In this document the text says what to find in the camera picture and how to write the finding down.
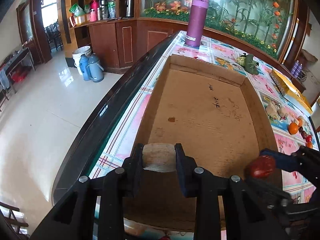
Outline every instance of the floral tablecloth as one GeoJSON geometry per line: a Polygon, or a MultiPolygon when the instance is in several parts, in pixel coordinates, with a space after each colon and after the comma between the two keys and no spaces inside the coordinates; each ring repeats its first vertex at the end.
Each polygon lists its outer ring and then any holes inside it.
{"type": "MultiPolygon", "coordinates": [[[[269,102],[273,102],[279,107],[284,106],[289,113],[286,119],[281,119],[280,121],[270,119],[279,152],[291,155],[291,153],[295,152],[300,145],[305,145],[306,142],[303,140],[300,133],[290,135],[287,130],[287,126],[299,115],[304,116],[306,124],[303,126],[303,129],[307,134],[312,135],[313,148],[318,150],[315,134],[309,123],[309,119],[282,96],[278,87],[270,77],[270,72],[273,69],[272,66],[255,57],[254,60],[259,62],[259,75],[251,75],[245,72],[244,69],[236,63],[236,58],[243,54],[244,51],[204,36],[202,37],[202,44],[199,49],[185,47],[185,36],[185,31],[181,31],[176,36],[132,99],[111,137],[106,142],[106,146],[97,163],[90,171],[89,177],[91,179],[105,176],[114,168],[121,167],[124,159],[130,156],[143,113],[156,84],[156,79],[159,76],[164,63],[171,54],[183,55],[215,63],[247,76],[259,95],[264,107],[266,107],[269,102]]],[[[295,203],[309,201],[315,187],[301,174],[298,172],[288,173],[282,171],[282,178],[283,190],[290,193],[295,203]]]]}

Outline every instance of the chair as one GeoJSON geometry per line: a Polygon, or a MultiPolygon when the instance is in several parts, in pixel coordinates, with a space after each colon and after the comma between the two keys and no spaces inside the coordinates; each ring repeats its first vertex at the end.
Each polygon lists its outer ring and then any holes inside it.
{"type": "Polygon", "coordinates": [[[51,30],[50,26],[44,28],[44,30],[47,35],[47,40],[48,40],[49,46],[53,42],[57,51],[58,51],[58,47],[60,47],[60,49],[62,50],[62,44],[61,44],[60,37],[58,35],[54,34],[54,32],[51,30]]]}
{"type": "Polygon", "coordinates": [[[0,202],[0,206],[7,208],[9,210],[9,217],[5,217],[0,211],[0,235],[6,236],[5,239],[10,240],[25,240],[29,239],[28,235],[23,235],[20,233],[20,227],[28,227],[29,225],[24,222],[19,222],[15,217],[13,211],[19,212],[20,209],[0,202]]]}

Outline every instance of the purple bottle cap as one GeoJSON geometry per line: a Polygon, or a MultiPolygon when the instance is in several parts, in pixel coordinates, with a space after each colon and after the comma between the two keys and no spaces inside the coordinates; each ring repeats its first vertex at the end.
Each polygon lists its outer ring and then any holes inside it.
{"type": "Polygon", "coordinates": [[[192,0],[192,5],[207,9],[209,7],[209,0],[192,0]]]}

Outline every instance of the white wall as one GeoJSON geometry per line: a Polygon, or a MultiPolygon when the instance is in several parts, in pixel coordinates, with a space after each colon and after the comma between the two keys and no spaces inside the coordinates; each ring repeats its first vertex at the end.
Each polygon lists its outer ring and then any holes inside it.
{"type": "Polygon", "coordinates": [[[303,95],[312,103],[320,92],[320,25],[311,11],[309,23],[312,24],[312,30],[310,36],[306,35],[302,48],[314,55],[318,62],[306,66],[307,80],[303,83],[306,91],[303,95]]]}
{"type": "Polygon", "coordinates": [[[11,51],[21,47],[16,8],[22,0],[15,0],[0,23],[0,62],[11,51]]]}

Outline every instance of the wooden shelf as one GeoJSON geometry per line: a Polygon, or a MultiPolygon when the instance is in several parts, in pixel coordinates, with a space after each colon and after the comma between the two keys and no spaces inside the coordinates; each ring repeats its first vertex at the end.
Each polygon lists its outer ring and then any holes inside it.
{"type": "Polygon", "coordinates": [[[95,22],[86,22],[86,23],[71,27],[70,30],[76,29],[76,28],[79,28],[79,27],[84,27],[84,26],[107,24],[107,23],[118,23],[118,22],[126,22],[126,21],[133,21],[133,20],[137,20],[137,19],[135,19],[135,18],[122,18],[122,19],[99,20],[99,21],[95,21],[95,22]]]}

